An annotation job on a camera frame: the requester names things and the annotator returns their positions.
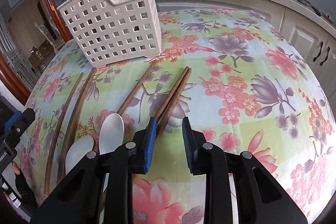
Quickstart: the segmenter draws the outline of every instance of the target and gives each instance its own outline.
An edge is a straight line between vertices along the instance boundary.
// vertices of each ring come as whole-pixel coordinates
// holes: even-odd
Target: table
[[[185,66],[193,69],[165,132],[156,140],[149,173],[134,182],[134,223],[203,222],[205,176],[194,177],[187,168],[181,133],[185,115],[194,130],[224,151],[253,153],[312,223],[336,189],[336,124],[323,90],[299,53],[251,10],[176,10],[159,14],[159,20],[162,54],[99,69],[76,130],[76,140],[88,134],[97,140],[104,119],[118,110],[156,59],[158,65],[122,115],[124,142],[131,140],[146,127]],[[39,204],[45,199],[44,174],[57,120],[79,74],[84,72],[77,94],[90,70],[76,42],[69,41],[26,104],[35,110],[36,120],[22,136],[15,160]],[[51,189],[75,101],[76,96],[61,128]],[[234,215],[237,223],[236,205]]]

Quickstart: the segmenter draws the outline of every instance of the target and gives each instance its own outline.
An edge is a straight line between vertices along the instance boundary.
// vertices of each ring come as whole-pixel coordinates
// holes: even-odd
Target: metal screw
[[[129,143],[126,143],[126,148],[128,149],[132,149],[134,147],[136,147],[137,145],[134,143],[134,142],[129,142]]]
[[[204,148],[204,149],[212,149],[212,148],[213,148],[213,145],[212,145],[212,143],[204,143],[204,144],[203,144],[203,148]]]
[[[97,155],[97,153],[95,151],[90,151],[90,152],[86,153],[86,157],[88,159],[93,159],[96,155]]]
[[[242,153],[242,155],[243,155],[243,157],[246,158],[246,159],[250,159],[250,158],[252,158],[252,154],[251,154],[251,152],[249,152],[249,151],[244,151],[244,152]]]

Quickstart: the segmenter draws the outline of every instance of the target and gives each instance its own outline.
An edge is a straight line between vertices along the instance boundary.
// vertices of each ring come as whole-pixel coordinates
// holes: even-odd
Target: white plastic basket
[[[93,67],[161,52],[155,0],[67,0],[57,9]]]

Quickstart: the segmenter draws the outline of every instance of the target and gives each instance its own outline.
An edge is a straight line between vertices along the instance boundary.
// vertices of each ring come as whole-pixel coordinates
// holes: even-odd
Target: black cabinet handle
[[[322,66],[323,63],[326,62],[326,60],[328,59],[329,51],[330,51],[330,47],[327,48],[327,56],[325,57],[325,60],[323,60],[323,61],[320,63],[320,66]]]
[[[321,41],[321,47],[320,47],[319,54],[317,55],[317,57],[314,57],[313,62],[315,62],[317,60],[317,58],[321,55],[322,46],[323,46],[323,41]]]

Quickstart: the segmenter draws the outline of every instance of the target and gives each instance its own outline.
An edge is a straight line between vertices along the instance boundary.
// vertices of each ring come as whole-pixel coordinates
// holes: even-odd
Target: white spoon
[[[90,135],[83,136],[73,143],[65,158],[66,175],[86,155],[87,152],[92,151],[94,144],[95,142]]]
[[[99,134],[99,152],[106,154],[113,152],[122,145],[124,139],[124,122],[117,113],[108,115],[101,126]]]

